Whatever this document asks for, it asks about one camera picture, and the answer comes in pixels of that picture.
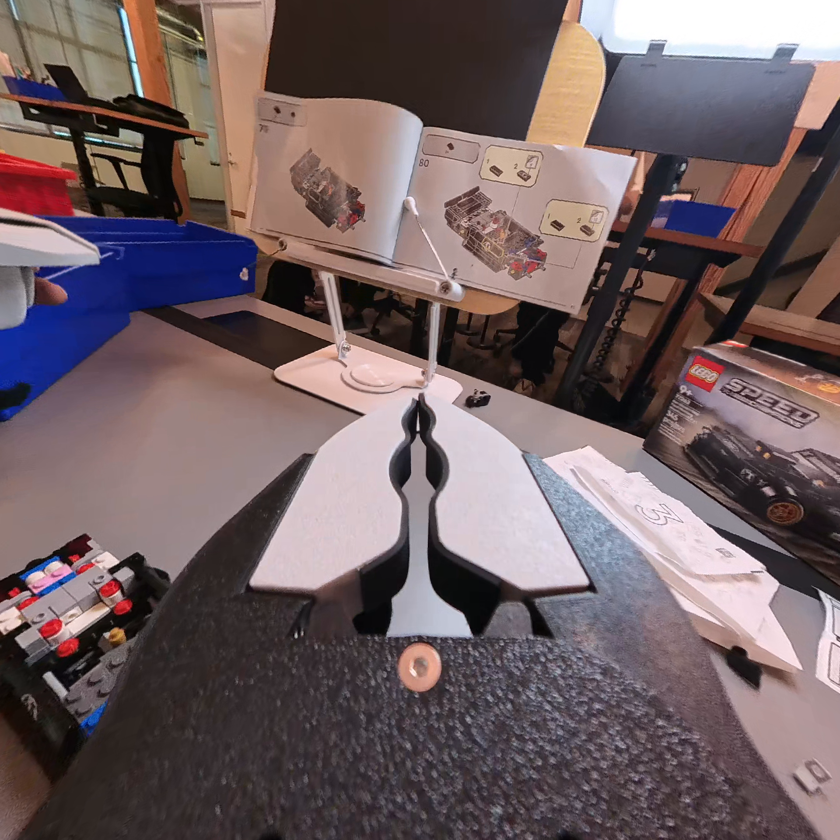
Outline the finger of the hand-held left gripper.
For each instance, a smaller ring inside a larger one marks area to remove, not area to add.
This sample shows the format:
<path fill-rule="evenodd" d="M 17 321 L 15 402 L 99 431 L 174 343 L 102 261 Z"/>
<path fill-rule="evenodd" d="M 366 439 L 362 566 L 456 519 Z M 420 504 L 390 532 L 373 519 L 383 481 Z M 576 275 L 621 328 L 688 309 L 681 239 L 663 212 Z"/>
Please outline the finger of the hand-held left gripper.
<path fill-rule="evenodd" d="M 95 266 L 97 246 L 56 223 L 3 208 L 1 266 L 43 268 Z"/>

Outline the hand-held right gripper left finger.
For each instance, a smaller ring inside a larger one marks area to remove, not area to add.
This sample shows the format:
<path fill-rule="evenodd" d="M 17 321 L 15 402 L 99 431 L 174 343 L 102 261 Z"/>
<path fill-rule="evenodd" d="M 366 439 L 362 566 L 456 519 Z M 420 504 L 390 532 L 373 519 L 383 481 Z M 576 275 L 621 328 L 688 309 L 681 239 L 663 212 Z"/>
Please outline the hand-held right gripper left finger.
<path fill-rule="evenodd" d="M 249 579 L 257 592 L 382 611 L 408 572 L 417 399 L 401 397 L 340 430 L 309 459 Z"/>

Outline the lego car model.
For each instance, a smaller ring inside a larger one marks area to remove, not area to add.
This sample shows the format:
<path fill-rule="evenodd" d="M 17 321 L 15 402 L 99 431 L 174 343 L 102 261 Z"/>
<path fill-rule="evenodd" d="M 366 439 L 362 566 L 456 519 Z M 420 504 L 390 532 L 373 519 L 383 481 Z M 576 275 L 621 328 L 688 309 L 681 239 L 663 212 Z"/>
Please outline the lego car model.
<path fill-rule="evenodd" d="M 2 578 L 2 713 L 51 780 L 99 724 L 171 584 L 86 533 Z"/>

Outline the lego set box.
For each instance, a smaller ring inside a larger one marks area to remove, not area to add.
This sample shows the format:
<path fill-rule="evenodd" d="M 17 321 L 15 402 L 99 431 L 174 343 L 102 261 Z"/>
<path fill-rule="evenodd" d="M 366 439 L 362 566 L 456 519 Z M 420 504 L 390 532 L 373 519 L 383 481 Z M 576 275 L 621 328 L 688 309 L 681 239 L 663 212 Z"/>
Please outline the lego set box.
<path fill-rule="evenodd" d="M 689 352 L 644 451 L 839 582 L 839 379 L 727 341 Z"/>

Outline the small black lego piece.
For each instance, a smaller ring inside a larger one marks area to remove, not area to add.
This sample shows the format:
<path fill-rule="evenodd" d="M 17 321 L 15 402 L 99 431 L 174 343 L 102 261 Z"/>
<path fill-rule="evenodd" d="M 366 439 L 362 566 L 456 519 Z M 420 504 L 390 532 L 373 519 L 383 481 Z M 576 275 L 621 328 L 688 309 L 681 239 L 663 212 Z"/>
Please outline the small black lego piece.
<path fill-rule="evenodd" d="M 725 659 L 733 673 L 756 690 L 761 687 L 763 668 L 759 662 L 750 657 L 749 652 L 744 647 L 733 645 L 726 652 Z"/>

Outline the small grey lego piece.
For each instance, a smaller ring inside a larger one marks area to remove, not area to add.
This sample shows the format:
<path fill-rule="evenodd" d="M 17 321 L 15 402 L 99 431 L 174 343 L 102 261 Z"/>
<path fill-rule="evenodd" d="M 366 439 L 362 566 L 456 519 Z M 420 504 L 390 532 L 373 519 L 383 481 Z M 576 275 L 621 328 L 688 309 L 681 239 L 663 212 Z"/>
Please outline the small grey lego piece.
<path fill-rule="evenodd" d="M 833 775 L 818 759 L 807 759 L 793 770 L 794 781 L 809 796 L 824 795 L 826 787 L 833 781 Z"/>

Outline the red plastic bin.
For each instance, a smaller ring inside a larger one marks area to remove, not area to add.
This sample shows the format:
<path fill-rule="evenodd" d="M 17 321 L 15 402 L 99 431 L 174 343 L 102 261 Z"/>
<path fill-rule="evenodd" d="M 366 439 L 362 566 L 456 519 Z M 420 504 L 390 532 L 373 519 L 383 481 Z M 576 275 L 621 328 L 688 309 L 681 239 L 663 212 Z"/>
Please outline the red plastic bin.
<path fill-rule="evenodd" d="M 70 170 L 1 152 L 1 208 L 49 217 L 70 217 L 74 208 L 68 182 Z"/>

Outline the wooden top background desk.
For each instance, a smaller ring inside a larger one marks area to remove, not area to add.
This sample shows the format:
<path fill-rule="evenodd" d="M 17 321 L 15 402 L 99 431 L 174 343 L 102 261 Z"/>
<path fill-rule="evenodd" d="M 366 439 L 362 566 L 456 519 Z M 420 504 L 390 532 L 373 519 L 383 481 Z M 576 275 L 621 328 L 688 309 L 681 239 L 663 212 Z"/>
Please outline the wooden top background desk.
<path fill-rule="evenodd" d="M 144 119 L 126 112 L 99 107 L 95 104 L 74 103 L 70 101 L 45 101 L 17 97 L 8 93 L 3 93 L 2 99 L 19 104 L 27 120 L 48 125 L 62 125 L 68 129 L 73 149 L 76 153 L 82 189 L 84 187 L 92 188 L 93 186 L 100 186 L 97 184 L 87 154 L 86 135 L 88 133 L 117 135 L 121 130 L 140 133 L 139 129 L 151 128 L 183 134 L 184 138 L 178 139 L 176 142 L 186 139 L 197 142 L 199 140 L 205 140 L 208 137 L 205 132 L 195 131 L 190 128 L 179 129 L 165 122 Z M 140 174 L 140 169 L 136 166 L 124 165 L 122 170 L 129 189 L 145 193 L 146 189 Z M 89 206 L 95 215 L 104 215 L 104 203 L 95 202 Z M 184 217 L 185 210 L 190 207 L 189 202 L 182 202 L 182 207 L 182 215 L 179 216 L 176 222 L 181 221 Z"/>

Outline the white book stand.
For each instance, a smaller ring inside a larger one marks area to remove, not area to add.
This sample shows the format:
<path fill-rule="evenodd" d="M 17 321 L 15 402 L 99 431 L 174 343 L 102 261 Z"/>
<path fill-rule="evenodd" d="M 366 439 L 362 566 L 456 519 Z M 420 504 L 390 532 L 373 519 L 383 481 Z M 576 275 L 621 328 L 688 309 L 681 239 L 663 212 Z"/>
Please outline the white book stand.
<path fill-rule="evenodd" d="M 427 233 L 415 198 L 408 196 L 403 202 L 404 212 L 412 217 L 423 234 L 427 246 L 436 258 L 438 274 L 424 273 L 419 269 L 393 269 L 377 264 L 364 264 L 358 259 L 332 255 L 319 251 L 326 257 L 320 266 L 311 267 L 311 273 L 322 285 L 332 330 L 332 348 L 323 348 L 282 364 L 273 372 L 275 380 L 301 391 L 318 396 L 331 403 L 344 406 L 359 414 L 367 414 L 396 399 L 398 392 L 432 392 L 453 402 L 461 387 L 443 378 L 435 381 L 438 367 L 439 311 L 441 303 L 462 301 L 465 290 L 447 271 Z M 380 353 L 352 345 L 343 324 L 339 284 L 334 269 L 349 274 L 350 268 L 361 268 L 366 280 L 383 282 L 398 280 L 397 286 L 407 291 L 432 295 L 430 313 L 432 322 L 428 333 L 427 360 L 422 366 L 407 364 Z"/>

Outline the black office chair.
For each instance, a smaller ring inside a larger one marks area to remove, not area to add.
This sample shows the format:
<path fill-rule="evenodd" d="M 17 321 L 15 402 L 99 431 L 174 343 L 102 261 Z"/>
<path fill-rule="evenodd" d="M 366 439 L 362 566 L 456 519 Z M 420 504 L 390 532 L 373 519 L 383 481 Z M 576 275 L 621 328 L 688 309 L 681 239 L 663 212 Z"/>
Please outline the black office chair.
<path fill-rule="evenodd" d="M 181 130 L 188 130 L 190 124 L 186 116 L 163 103 L 129 94 L 118 97 L 111 103 L 94 101 L 96 105 L 126 112 L 144 119 L 168 123 Z M 139 129 L 143 135 L 143 146 L 139 161 L 128 161 L 111 154 L 98 154 L 98 158 L 111 163 L 121 186 L 96 185 L 84 187 L 84 193 L 90 205 L 95 202 L 116 207 L 125 217 L 165 218 L 177 221 L 182 215 L 181 199 L 175 189 L 172 175 L 172 163 L 175 142 L 183 139 L 183 134 L 162 129 Z M 145 192 L 129 189 L 123 173 L 124 165 L 136 166 L 145 186 Z"/>

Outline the white printed paper sheet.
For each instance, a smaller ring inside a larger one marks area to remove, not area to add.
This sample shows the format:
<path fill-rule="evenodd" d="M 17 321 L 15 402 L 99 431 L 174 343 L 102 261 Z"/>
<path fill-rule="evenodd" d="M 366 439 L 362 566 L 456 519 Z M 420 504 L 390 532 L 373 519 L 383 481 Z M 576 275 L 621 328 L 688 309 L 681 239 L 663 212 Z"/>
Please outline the white printed paper sheet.
<path fill-rule="evenodd" d="M 824 591 L 816 592 L 824 610 L 824 626 L 817 645 L 815 677 L 839 693 L 839 601 Z"/>

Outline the small blue storage bin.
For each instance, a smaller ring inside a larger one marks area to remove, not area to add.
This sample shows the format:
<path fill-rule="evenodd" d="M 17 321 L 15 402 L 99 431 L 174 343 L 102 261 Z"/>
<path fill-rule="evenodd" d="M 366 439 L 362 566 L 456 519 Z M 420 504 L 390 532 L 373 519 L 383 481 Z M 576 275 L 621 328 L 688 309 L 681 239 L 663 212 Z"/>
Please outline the small blue storage bin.
<path fill-rule="evenodd" d="M 736 209 L 709 203 L 669 197 L 660 200 L 651 228 L 679 233 L 718 238 L 728 225 Z"/>

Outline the black metal stand pole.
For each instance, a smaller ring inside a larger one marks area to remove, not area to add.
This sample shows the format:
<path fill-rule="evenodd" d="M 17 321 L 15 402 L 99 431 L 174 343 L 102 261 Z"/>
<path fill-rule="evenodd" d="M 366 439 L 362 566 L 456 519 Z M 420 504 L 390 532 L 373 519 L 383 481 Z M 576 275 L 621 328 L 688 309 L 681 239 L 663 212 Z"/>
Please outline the black metal stand pole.
<path fill-rule="evenodd" d="M 571 411 L 575 387 L 582 378 L 604 327 L 614 313 L 626 275 L 650 228 L 659 201 L 674 185 L 680 161 L 677 155 L 658 154 L 648 170 L 644 189 L 612 258 L 602 288 L 591 301 L 581 334 L 554 396 L 554 406 Z"/>

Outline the black backdrop board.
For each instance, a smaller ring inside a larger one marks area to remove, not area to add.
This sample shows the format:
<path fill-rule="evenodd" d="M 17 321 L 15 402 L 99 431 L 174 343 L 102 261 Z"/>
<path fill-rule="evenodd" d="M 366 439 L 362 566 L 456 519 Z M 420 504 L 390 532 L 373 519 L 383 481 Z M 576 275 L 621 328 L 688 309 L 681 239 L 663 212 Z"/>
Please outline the black backdrop board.
<path fill-rule="evenodd" d="M 565 1 L 278 1 L 265 89 L 526 139 Z"/>

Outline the black lighting flag panel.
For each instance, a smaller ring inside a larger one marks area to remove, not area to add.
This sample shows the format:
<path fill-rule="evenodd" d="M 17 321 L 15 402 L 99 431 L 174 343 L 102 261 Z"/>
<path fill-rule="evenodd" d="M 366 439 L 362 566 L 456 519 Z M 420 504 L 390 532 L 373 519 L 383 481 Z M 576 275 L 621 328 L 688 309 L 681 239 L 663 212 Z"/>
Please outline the black lighting flag panel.
<path fill-rule="evenodd" d="M 777 165 L 816 68 L 771 58 L 607 54 L 607 82 L 587 142 L 741 165 Z"/>

